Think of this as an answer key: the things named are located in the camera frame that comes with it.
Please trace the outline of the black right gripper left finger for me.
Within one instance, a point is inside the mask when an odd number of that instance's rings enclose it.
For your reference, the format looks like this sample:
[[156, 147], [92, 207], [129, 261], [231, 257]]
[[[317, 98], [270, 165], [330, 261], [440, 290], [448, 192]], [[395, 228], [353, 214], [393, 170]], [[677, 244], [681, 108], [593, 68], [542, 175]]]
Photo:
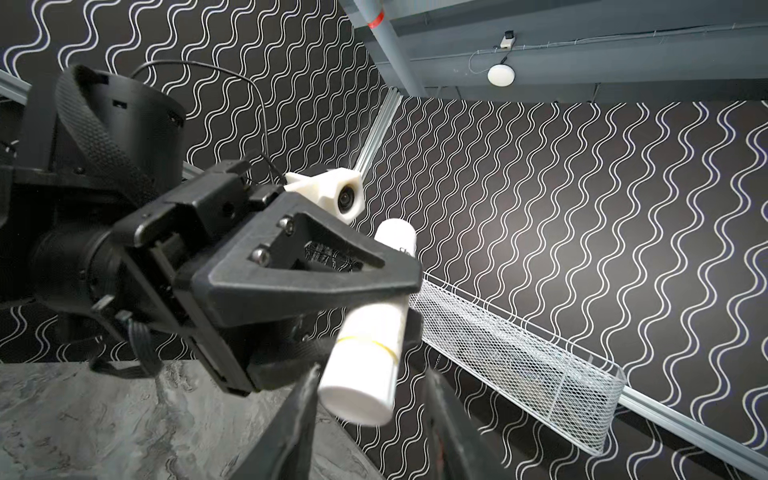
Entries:
[[309, 478], [320, 376], [315, 364], [301, 377], [230, 479]]

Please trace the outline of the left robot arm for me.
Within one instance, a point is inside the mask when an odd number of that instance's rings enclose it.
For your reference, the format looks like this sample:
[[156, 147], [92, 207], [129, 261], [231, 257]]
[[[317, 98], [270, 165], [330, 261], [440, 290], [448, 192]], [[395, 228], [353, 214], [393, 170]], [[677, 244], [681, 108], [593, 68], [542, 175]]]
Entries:
[[251, 185], [249, 158], [182, 176], [183, 107], [75, 65], [35, 86], [18, 153], [1, 156], [1, 305], [57, 315], [93, 372], [157, 376], [157, 334], [181, 338], [225, 392], [291, 383], [328, 342], [313, 314], [418, 292], [418, 260], [349, 226], [363, 195], [330, 172], [308, 198]]

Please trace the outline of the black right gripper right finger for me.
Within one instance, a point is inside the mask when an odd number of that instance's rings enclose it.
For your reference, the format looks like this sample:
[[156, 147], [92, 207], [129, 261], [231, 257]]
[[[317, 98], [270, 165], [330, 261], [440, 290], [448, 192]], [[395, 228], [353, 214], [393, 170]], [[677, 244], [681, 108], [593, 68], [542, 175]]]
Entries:
[[473, 422], [441, 374], [425, 372], [426, 479], [506, 479]]

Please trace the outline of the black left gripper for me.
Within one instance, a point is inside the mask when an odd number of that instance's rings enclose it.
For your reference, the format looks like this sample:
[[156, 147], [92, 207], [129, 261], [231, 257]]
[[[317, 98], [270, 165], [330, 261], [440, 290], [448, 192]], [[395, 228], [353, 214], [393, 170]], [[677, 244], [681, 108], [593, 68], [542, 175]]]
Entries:
[[[100, 313], [127, 330], [135, 367], [101, 355], [92, 371], [120, 379], [158, 376], [156, 332], [182, 338], [227, 393], [282, 385], [282, 320], [378, 303], [419, 291], [422, 267], [408, 254], [345, 225], [281, 181], [249, 186], [230, 161], [144, 207], [113, 232], [123, 290]], [[310, 265], [316, 242], [365, 269]]]

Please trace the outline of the white glue stick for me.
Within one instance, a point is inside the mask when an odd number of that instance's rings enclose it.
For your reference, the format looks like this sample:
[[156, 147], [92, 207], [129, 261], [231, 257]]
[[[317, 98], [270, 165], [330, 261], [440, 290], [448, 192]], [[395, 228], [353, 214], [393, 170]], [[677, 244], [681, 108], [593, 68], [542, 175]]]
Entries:
[[331, 414], [365, 427], [391, 421], [409, 300], [399, 296], [345, 314], [318, 386]]

